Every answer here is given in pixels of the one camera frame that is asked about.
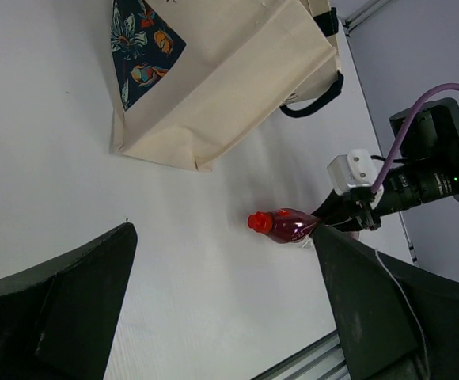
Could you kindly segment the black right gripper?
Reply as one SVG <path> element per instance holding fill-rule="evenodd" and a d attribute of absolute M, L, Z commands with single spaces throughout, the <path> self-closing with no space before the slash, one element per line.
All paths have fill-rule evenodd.
<path fill-rule="evenodd" d="M 382 185 L 383 194 L 375 208 L 357 216 L 362 230 L 376 230 L 381 217 L 431 203 L 457 192 L 454 176 L 434 164 L 410 164 L 391 169 Z M 325 201 L 312 213 L 337 230 L 355 230 L 356 221 L 345 203 L 345 198 L 332 190 Z"/>

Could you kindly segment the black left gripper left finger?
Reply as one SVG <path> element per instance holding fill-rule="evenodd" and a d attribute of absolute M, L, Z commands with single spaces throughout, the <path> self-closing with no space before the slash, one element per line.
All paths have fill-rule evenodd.
<path fill-rule="evenodd" d="M 0 279 L 0 379 L 102 379 L 138 235 L 125 222 Z"/>

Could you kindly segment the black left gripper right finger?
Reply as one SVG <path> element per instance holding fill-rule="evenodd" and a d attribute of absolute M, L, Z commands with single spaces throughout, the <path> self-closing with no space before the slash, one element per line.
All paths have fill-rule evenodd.
<path fill-rule="evenodd" d="M 459 282 L 330 226 L 313 242 L 353 379 L 459 379 Z"/>

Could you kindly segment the red Fairy dish soap bottle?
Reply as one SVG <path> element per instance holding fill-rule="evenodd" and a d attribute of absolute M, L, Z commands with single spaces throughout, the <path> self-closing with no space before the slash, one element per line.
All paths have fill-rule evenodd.
<path fill-rule="evenodd" d="M 311 233 L 321 218 L 291 208 L 257 211 L 248 217 L 248 228 L 281 245 L 313 249 Z"/>

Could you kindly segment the beige canvas tote bag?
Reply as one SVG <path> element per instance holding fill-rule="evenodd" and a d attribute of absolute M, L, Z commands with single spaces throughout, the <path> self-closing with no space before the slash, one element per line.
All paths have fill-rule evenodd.
<path fill-rule="evenodd" d="M 327 1 L 114 1 L 117 154 L 208 171 L 275 110 L 310 116 L 342 89 Z"/>

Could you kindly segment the aluminium mounting rail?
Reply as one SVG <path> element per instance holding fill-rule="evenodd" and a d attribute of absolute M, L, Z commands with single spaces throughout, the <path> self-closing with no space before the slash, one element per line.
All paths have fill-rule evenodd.
<path fill-rule="evenodd" d="M 337 331 L 275 364 L 252 380 L 350 379 Z"/>

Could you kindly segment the right aluminium frame post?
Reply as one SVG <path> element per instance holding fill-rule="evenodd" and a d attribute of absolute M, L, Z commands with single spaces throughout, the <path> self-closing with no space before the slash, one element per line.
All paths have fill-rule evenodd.
<path fill-rule="evenodd" d="M 355 12 L 342 19 L 345 36 L 350 36 L 353 31 L 376 16 L 392 2 L 393 0 L 371 0 L 365 2 Z"/>

